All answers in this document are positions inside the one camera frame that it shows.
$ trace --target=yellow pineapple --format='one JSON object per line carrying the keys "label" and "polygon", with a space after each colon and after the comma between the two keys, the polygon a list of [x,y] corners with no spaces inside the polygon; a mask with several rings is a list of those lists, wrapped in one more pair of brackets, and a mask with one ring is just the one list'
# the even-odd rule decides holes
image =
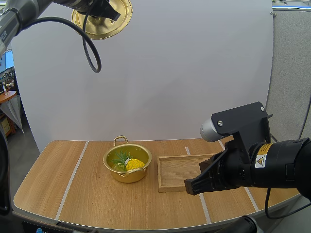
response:
{"label": "yellow pineapple", "polygon": [[116,164],[116,166],[123,169],[124,171],[140,168],[145,165],[141,160],[133,159],[133,157],[130,156],[130,152],[127,153],[121,150],[120,153],[117,153],[115,151],[115,154],[118,157],[118,159],[114,159],[112,160],[112,162]]}

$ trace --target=gold pot lid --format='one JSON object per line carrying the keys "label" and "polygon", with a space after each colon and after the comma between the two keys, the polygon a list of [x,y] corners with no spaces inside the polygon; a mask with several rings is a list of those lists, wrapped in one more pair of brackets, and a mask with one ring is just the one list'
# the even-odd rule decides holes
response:
{"label": "gold pot lid", "polygon": [[[93,40],[101,40],[111,37],[121,32],[130,22],[133,7],[130,0],[110,0],[110,5],[120,17],[117,21],[113,21],[105,17],[89,16],[86,22],[86,33]],[[85,15],[80,14],[76,10],[72,12],[72,22],[82,29]]]}

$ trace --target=wooden tray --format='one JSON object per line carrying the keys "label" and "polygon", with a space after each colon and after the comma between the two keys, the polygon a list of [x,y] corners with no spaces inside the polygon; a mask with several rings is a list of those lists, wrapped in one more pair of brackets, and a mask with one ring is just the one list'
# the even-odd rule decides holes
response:
{"label": "wooden tray", "polygon": [[159,193],[185,191],[184,180],[197,177],[199,163],[214,154],[163,156],[157,158]]}

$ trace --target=yellow warning sticker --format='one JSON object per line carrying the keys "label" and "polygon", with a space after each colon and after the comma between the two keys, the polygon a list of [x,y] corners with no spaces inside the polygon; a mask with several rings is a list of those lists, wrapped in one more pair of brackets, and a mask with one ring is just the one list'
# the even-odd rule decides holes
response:
{"label": "yellow warning sticker", "polygon": [[264,155],[268,153],[268,150],[272,146],[272,143],[264,144],[258,151],[257,155]]}
{"label": "yellow warning sticker", "polygon": [[266,166],[266,158],[272,143],[264,144],[258,151],[255,161],[255,168],[263,168]]}

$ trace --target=wooden table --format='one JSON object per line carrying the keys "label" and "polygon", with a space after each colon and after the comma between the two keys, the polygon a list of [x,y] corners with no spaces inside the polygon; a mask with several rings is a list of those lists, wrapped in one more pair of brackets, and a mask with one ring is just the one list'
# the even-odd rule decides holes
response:
{"label": "wooden table", "polygon": [[[1,95],[0,95],[0,104],[12,99],[14,96],[16,96],[16,91],[7,91],[7,92],[3,92]],[[10,133],[13,133],[15,134],[15,128],[14,128],[14,124],[13,124],[13,121],[8,117],[8,122],[9,122],[9,125],[10,125],[10,130],[5,134],[5,136],[9,135]]]}
{"label": "wooden table", "polygon": [[13,98],[14,96],[16,96],[16,91],[7,91],[7,92],[3,92],[0,95],[0,103],[4,103],[8,100],[10,100],[11,98]]}
{"label": "wooden table", "polygon": [[[218,153],[225,141],[203,139],[135,141],[152,153],[147,175],[136,183],[114,180],[103,164],[113,146],[105,141],[53,141],[41,153],[14,197],[16,207],[43,218],[109,229],[208,227],[242,215],[262,212],[266,189],[238,188],[191,196],[158,192],[157,157]],[[297,195],[296,189],[273,189],[269,206]]]}

